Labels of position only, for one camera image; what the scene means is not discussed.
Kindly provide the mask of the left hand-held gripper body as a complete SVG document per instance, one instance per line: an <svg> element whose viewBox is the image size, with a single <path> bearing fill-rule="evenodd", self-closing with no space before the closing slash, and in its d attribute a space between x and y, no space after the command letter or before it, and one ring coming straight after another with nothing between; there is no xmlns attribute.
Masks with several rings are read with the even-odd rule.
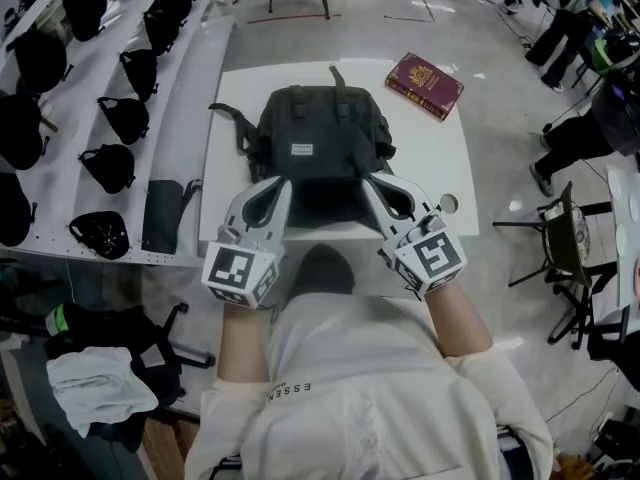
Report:
<svg viewBox="0 0 640 480"><path fill-rule="evenodd" d="M281 243L271 243L223 225L208 243L201 282L220 301L259 309L279 277Z"/></svg>

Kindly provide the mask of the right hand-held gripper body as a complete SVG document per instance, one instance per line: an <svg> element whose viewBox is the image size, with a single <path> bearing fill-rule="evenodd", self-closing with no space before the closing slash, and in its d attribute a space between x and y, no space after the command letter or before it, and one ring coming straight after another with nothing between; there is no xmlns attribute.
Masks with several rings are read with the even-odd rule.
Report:
<svg viewBox="0 0 640 480"><path fill-rule="evenodd" d="M382 254L419 298L455 279L467 265L458 236L438 212L392 233L383 242Z"/></svg>

